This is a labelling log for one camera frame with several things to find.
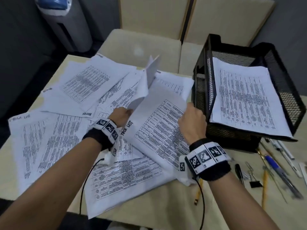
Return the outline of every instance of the cushion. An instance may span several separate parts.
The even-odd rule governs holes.
[[[121,29],[180,39],[190,0],[120,0]]]
[[[109,34],[98,53],[117,63],[138,67],[145,67],[150,55],[153,58],[160,55],[158,69],[178,73],[180,50],[179,40],[115,29]]]
[[[217,34],[223,43],[249,46],[273,7],[272,0],[194,0],[184,41],[201,45]]]
[[[179,63],[179,74],[193,75],[193,69],[196,65],[198,57],[203,49],[203,45],[183,42],[181,46],[181,56]]]

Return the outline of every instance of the hand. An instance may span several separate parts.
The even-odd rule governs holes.
[[[123,127],[126,125],[132,112],[132,109],[128,110],[124,107],[115,108],[109,115],[108,119],[112,120],[117,125],[117,127]]]
[[[191,145],[199,139],[206,138],[206,116],[189,102],[181,118],[178,120],[180,131],[186,142]]]

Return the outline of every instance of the blue pen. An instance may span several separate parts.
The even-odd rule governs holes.
[[[265,159],[270,164],[270,166],[275,170],[278,176],[282,179],[282,181],[289,187],[294,196],[299,199],[303,199],[304,197],[302,196],[302,194],[296,189],[296,187],[289,180],[284,171],[276,164],[276,162],[270,156],[265,156]]]

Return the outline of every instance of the black mesh desk tray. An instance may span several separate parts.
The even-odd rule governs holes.
[[[194,105],[201,109],[207,118],[207,137],[223,147],[244,151],[255,151],[261,137],[295,141],[284,136],[266,135],[239,130],[219,123],[210,123],[210,115],[216,97],[212,57],[235,65],[267,67],[292,135],[295,134],[306,112],[306,107],[274,45],[262,42],[255,47],[235,46],[221,43],[219,35],[210,34],[193,71],[195,83],[192,89]]]

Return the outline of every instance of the desk surface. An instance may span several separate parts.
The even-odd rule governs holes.
[[[86,60],[87,59],[83,57],[68,55],[48,82],[46,88],[59,79],[69,61],[85,62]],[[304,103],[307,104],[307,97],[302,96],[302,99]],[[31,106],[30,110],[39,107],[42,102],[43,98],[39,96]],[[305,153],[307,148],[307,141],[305,140],[305,135],[307,133],[306,127],[307,117],[305,116],[295,135],[295,138],[299,141],[297,143],[285,143],[299,161],[307,161],[307,154]],[[0,150],[0,198],[15,200],[18,197],[18,181],[16,176],[16,166],[11,151],[12,146],[9,137]],[[247,171],[248,169],[245,165],[245,161],[248,161],[254,169],[256,178],[260,181],[262,180],[263,164],[257,154],[249,154],[233,150],[226,151],[235,160],[231,165],[232,167],[235,163],[239,163],[242,170]],[[299,179],[294,174],[293,170],[291,170],[282,155],[276,151],[274,151],[274,155],[285,166],[287,171],[289,171],[290,180],[303,194],[305,200],[293,200],[290,193],[283,191],[288,202],[288,204],[286,204],[273,181],[269,180],[266,211],[277,223],[280,229],[306,229],[307,219],[305,213],[307,212],[307,187],[304,180]],[[283,184],[279,178],[277,178],[277,181],[279,184]],[[248,183],[248,181],[245,182],[246,189],[258,203],[261,203],[262,189],[251,189]],[[204,229],[228,229],[207,182],[204,182],[203,190],[206,203]],[[196,192],[197,187],[195,185],[192,187],[186,187],[178,181],[172,181],[137,198],[118,205],[98,217],[164,230],[198,229],[201,223],[202,204],[200,203],[197,206],[193,204]],[[74,213],[79,212],[80,197],[81,191],[76,195],[68,208],[68,211]],[[82,203],[82,214],[86,214],[84,198]]]

